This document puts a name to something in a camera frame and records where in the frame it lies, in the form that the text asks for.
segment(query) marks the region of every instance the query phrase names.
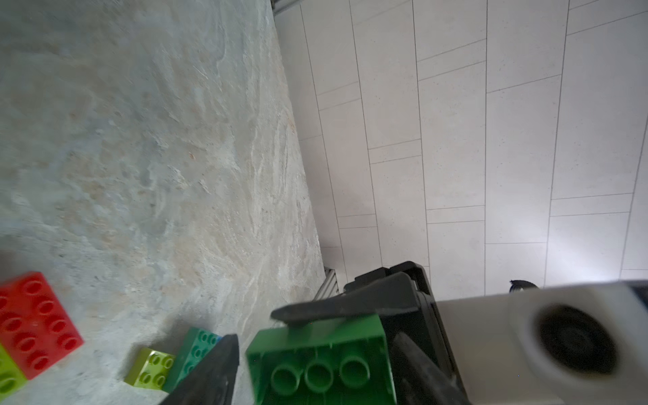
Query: green duplo brick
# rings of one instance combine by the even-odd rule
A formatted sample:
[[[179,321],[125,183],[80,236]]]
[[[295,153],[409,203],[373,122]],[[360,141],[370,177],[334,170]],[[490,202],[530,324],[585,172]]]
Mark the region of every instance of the green duplo brick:
[[[176,357],[143,347],[124,379],[133,387],[162,389]]]
[[[377,315],[262,330],[246,358],[257,405],[396,403]]]
[[[176,365],[168,374],[167,383],[162,389],[169,393],[173,391],[219,340],[219,335],[208,330],[194,327],[189,329],[176,357]]]
[[[0,345],[0,401],[27,384],[25,375],[20,371],[11,356]]]

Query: marble surface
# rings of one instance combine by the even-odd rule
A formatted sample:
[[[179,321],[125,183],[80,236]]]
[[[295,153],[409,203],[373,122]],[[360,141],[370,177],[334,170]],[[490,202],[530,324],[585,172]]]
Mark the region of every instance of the marble surface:
[[[4,402],[156,404],[122,380],[324,278],[267,0],[0,5],[0,274],[45,274],[86,343]],[[251,404],[242,360],[235,403]]]

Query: tiled floor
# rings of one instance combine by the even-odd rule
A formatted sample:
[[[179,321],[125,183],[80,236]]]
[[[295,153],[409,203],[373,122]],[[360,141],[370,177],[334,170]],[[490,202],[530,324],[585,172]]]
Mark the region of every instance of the tiled floor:
[[[325,265],[437,299],[648,278],[647,0],[305,0],[277,16]]]

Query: black lens ring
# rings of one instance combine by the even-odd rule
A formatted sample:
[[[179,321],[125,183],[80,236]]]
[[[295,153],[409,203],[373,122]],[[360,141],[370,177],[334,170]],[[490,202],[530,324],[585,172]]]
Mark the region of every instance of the black lens ring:
[[[579,373],[611,375],[618,364],[614,341],[603,326],[583,311],[557,305],[537,321],[540,342],[563,366]]]

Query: dark green duplo brick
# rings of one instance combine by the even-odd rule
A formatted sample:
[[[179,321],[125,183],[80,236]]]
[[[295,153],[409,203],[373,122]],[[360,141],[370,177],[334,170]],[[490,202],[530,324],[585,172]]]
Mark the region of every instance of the dark green duplo brick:
[[[377,315],[262,330],[246,358],[257,405],[396,403]]]
[[[208,330],[194,327],[189,329],[162,390],[169,393],[173,391],[219,340],[219,335]]]

